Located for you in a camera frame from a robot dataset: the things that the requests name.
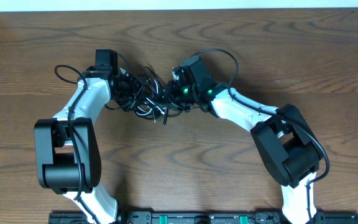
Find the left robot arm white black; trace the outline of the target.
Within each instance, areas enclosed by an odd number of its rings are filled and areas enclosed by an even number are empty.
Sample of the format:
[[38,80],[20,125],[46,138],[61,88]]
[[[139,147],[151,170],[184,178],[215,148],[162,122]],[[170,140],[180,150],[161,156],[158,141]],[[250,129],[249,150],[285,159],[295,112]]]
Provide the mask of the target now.
[[34,126],[39,184],[75,203],[88,223],[124,223],[118,201],[101,181],[101,155],[94,131],[100,112],[115,100],[129,109],[135,88],[121,54],[98,49],[95,64],[78,73],[77,89],[54,117]]

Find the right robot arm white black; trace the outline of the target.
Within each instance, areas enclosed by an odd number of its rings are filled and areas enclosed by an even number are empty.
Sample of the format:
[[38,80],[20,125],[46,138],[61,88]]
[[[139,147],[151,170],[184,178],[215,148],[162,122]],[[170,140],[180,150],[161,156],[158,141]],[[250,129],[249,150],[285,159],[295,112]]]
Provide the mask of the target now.
[[241,95],[232,83],[218,83],[198,55],[172,69],[163,99],[174,108],[198,105],[250,132],[268,173],[282,188],[282,213],[290,223],[313,223],[313,184],[326,153],[300,111],[258,103]]

